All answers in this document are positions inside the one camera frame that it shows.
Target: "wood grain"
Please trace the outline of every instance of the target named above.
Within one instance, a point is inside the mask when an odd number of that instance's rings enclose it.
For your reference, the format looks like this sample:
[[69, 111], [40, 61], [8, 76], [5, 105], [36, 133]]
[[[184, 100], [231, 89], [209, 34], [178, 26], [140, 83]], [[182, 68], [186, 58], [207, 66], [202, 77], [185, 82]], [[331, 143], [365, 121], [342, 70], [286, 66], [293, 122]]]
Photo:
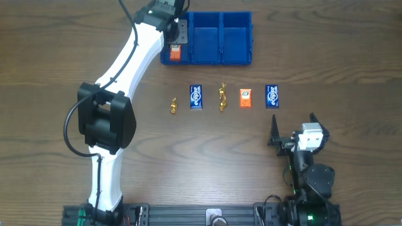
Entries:
[[[127, 1], [132, 12], [145, 3]], [[343, 225], [400, 223], [402, 1], [204, 0], [192, 1], [191, 10], [252, 11], [253, 64], [152, 62], [133, 100], [138, 128], [123, 161], [125, 202], [251, 204], [291, 195], [281, 178], [286, 158], [266, 146], [271, 116], [286, 136], [314, 112], [331, 132], [315, 161], [336, 171], [331, 200]], [[60, 225], [63, 205], [88, 198], [90, 160], [65, 147], [62, 124], [80, 83], [109, 68], [128, 34], [117, 1], [0, 2], [4, 225]], [[195, 83], [205, 104], [196, 112], [188, 107]], [[264, 108], [267, 83], [279, 85], [278, 110]], [[239, 89], [253, 89], [252, 109], [239, 109]], [[74, 116], [73, 145], [85, 150], [76, 125]]]

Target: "white logo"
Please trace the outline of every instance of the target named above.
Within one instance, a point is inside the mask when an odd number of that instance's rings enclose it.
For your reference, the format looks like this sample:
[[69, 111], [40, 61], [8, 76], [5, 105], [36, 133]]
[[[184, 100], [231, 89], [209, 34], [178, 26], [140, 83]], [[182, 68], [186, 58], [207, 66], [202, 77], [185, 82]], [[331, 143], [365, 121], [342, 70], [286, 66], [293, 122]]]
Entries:
[[271, 87], [271, 91], [268, 93], [267, 98], [271, 101], [272, 105], [275, 105], [275, 101], [278, 100], [278, 87]]
[[196, 106], [198, 106], [200, 99], [201, 99], [201, 86], [193, 87], [193, 91], [191, 93], [191, 100], [194, 101], [194, 104]]

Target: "gold candy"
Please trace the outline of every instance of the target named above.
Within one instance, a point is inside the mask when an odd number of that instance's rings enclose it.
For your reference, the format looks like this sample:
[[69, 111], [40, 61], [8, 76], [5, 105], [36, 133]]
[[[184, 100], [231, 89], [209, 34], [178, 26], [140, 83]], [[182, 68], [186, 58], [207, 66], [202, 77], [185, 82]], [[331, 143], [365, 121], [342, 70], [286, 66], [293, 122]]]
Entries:
[[176, 97], [171, 100], [170, 107], [171, 107], [170, 113], [176, 114], [176, 108], [177, 108]]
[[223, 112], [224, 108], [227, 106], [227, 102], [226, 102], [226, 84], [224, 82], [222, 82], [221, 84], [222, 84], [222, 88], [219, 89], [219, 95], [220, 95], [219, 99], [222, 102], [220, 103], [219, 110], [221, 112]]

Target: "blue bin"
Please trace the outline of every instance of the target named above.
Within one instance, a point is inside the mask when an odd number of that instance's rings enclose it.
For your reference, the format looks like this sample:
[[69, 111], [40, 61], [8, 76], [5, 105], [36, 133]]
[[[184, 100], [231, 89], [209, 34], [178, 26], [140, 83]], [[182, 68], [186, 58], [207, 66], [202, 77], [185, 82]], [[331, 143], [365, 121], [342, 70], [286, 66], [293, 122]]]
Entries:
[[181, 61], [170, 60], [170, 45], [161, 52], [165, 65], [248, 65], [253, 59], [251, 12], [188, 12], [188, 44]]

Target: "blue plastic container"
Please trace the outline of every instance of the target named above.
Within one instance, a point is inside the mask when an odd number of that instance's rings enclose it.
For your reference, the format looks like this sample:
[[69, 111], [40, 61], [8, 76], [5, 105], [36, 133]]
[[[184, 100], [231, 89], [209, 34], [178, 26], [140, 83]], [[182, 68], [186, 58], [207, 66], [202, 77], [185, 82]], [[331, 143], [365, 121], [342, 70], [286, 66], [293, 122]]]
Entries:
[[170, 60], [170, 45], [161, 52], [165, 65], [248, 65], [253, 59], [251, 12], [188, 12], [188, 44], [182, 60]]

